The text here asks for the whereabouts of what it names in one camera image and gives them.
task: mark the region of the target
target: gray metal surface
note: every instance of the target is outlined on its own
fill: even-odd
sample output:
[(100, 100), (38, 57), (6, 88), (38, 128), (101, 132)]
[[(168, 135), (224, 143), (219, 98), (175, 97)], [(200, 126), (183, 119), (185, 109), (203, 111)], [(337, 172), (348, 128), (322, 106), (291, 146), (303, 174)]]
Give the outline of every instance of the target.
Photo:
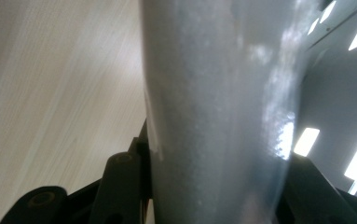
[(158, 224), (270, 222), (312, 4), (142, 1)]

